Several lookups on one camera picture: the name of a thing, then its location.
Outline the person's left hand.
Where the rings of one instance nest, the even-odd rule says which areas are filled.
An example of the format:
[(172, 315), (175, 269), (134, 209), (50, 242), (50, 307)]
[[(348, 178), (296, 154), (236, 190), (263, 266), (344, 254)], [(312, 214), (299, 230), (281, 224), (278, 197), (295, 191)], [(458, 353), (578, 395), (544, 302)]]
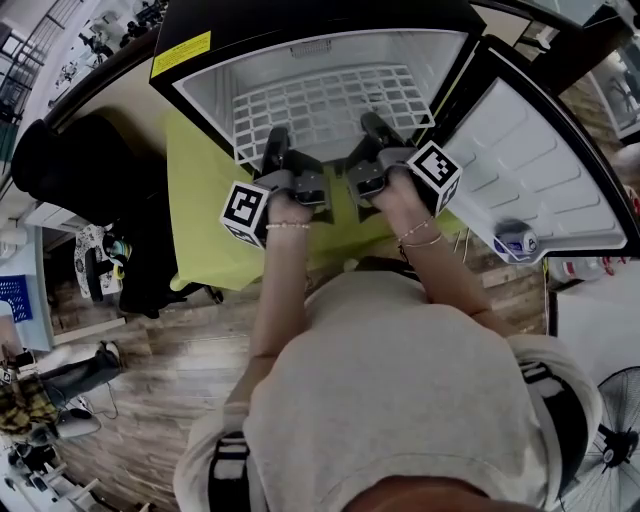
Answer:
[(310, 207), (299, 204), (286, 191), (274, 193), (269, 198), (269, 225), (307, 225), (312, 216), (313, 210)]

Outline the person's right hand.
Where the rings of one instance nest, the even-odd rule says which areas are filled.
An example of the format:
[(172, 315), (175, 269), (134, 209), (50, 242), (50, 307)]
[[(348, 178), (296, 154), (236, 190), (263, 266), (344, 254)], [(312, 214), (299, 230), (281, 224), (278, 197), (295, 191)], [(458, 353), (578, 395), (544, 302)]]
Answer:
[(392, 168), (387, 173), (385, 187), (370, 202), (385, 216), (399, 241), (409, 240), (419, 230), (429, 227), (432, 215), (406, 169)]

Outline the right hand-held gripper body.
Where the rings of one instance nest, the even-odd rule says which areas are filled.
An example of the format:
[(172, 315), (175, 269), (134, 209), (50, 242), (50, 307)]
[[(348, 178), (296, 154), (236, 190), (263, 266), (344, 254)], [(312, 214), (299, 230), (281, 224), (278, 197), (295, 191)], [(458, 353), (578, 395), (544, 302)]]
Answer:
[(417, 149), (382, 148), (374, 140), (362, 140), (345, 161), (348, 188), (360, 222), (378, 212), (371, 199), (386, 188), (394, 169), (409, 173), (419, 197), (434, 217), (455, 196), (462, 176), (462, 168), (433, 141)]

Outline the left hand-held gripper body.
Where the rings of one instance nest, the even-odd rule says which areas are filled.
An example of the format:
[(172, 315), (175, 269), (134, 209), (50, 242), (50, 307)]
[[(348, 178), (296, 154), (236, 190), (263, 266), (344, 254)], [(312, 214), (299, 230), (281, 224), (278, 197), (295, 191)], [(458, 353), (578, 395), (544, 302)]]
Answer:
[(268, 203), (278, 195), (310, 209), (314, 222), (334, 222), (329, 180), (321, 162), (296, 150), (284, 150), (265, 157), (262, 173), (253, 182), (232, 184), (220, 223), (236, 239), (264, 249)]

